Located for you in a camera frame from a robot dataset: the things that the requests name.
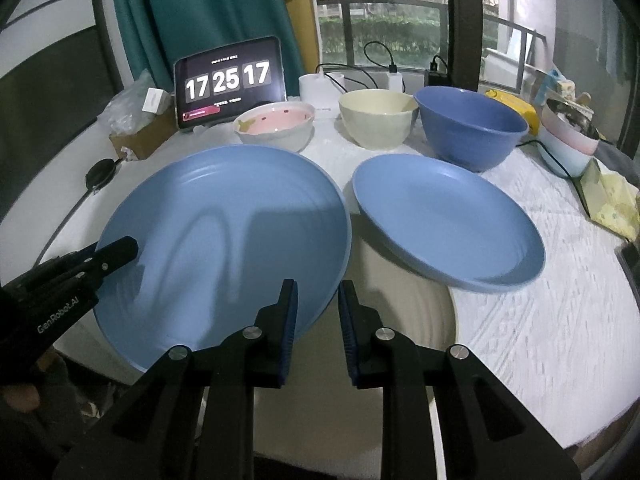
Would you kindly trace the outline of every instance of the yellow cloth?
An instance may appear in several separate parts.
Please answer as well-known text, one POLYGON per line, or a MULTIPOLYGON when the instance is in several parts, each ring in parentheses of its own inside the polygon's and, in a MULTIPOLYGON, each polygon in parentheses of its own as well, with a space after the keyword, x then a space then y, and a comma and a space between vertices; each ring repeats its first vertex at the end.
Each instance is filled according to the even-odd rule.
POLYGON ((579 188, 594 222, 628 240, 638 238, 638 189, 626 178, 592 159, 580 178, 579 188))
POLYGON ((540 119, 536 114, 536 111, 532 105, 523 101, 519 97, 516 97, 513 94, 509 94, 508 92, 503 92, 502 90, 487 90, 484 95, 490 97, 491 99, 495 99, 496 101, 500 101, 502 104, 507 105, 509 108, 516 110, 525 121, 529 125, 529 129, 531 135, 537 135, 538 129, 540 128, 540 119))
POLYGON ((318 36, 316 35, 316 16, 313 0, 284 0, 289 11, 293 33, 300 47, 302 62, 307 73, 316 71, 320 62, 318 36))

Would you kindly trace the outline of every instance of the curtain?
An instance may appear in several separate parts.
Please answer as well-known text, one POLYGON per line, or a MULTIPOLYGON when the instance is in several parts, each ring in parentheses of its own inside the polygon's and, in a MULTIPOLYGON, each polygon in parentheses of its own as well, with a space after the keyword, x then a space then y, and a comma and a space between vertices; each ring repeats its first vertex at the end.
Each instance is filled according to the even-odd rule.
POLYGON ((602 0, 601 23, 598 62, 622 84, 630 80, 634 72, 633 35, 613 0, 602 0))
POLYGON ((134 78, 146 68, 156 85, 173 90, 173 65, 181 57, 277 36, 287 94, 299 94, 298 77, 304 70, 284 0, 114 0, 114 4, 134 78))

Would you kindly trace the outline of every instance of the teal curtain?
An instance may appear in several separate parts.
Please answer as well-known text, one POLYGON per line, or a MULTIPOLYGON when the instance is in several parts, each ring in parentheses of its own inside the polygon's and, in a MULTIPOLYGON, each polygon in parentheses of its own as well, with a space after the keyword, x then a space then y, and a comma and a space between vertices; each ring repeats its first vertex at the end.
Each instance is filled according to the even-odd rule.
POLYGON ((177 59, 237 41, 277 36, 287 94, 299 95, 302 58, 284 0, 114 0, 134 78, 146 68, 172 90, 177 59))

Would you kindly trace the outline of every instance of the digital clock display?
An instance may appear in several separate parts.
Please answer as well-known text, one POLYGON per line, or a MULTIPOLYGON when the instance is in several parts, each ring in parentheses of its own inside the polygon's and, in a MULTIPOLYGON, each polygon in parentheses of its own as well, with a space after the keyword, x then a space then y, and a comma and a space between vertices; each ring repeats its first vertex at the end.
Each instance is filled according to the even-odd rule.
POLYGON ((174 66, 180 129, 231 120, 257 105, 284 101, 280 41, 243 41, 178 60, 174 66))

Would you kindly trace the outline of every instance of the yellow package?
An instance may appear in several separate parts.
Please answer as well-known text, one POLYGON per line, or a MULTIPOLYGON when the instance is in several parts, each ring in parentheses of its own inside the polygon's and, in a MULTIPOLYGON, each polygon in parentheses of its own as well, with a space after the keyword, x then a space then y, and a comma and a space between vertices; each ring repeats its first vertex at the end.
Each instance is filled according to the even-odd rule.
POLYGON ((516 110, 525 121, 529 125, 529 130, 531 135, 537 135, 538 129, 540 128, 540 119, 536 114, 533 106, 529 103, 523 101, 519 97, 516 97, 513 94, 509 94, 508 92, 503 92, 502 90, 487 90, 484 95, 490 97, 491 99, 495 99, 496 101, 500 101, 502 104, 507 105, 509 108, 516 110))
POLYGON ((583 196, 590 218, 607 229, 635 240, 640 233, 638 189, 595 159, 580 178, 578 192, 583 196))

